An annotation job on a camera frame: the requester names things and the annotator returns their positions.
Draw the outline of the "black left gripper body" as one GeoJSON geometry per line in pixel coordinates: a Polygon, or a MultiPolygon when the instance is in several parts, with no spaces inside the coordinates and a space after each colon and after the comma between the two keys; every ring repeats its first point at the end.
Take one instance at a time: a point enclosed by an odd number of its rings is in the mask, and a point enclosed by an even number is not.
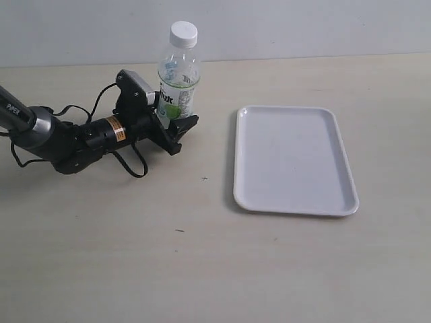
{"type": "Polygon", "coordinates": [[[113,113],[125,129],[128,141],[149,139],[170,155],[176,155],[182,145],[168,134],[156,114],[159,91],[150,92],[152,94],[154,102],[150,104],[147,92],[121,88],[113,113]]]}

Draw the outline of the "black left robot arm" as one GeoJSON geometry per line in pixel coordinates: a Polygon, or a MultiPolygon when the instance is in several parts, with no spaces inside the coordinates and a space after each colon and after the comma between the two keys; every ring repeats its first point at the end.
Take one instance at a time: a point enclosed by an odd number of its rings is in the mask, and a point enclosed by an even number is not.
{"type": "Polygon", "coordinates": [[[170,121],[164,127],[156,116],[160,93],[152,89],[123,85],[112,116],[93,120],[87,112],[84,124],[59,120],[70,107],[56,113],[46,106],[27,107],[5,88],[1,89],[1,132],[11,141],[11,154],[19,167],[22,162],[15,149],[36,156],[36,162],[49,162],[61,174],[76,174],[104,155],[112,154],[133,177],[142,178],[148,165],[136,147],[137,142],[150,140],[175,155],[181,151],[180,139],[198,122],[192,115],[170,121]]]}

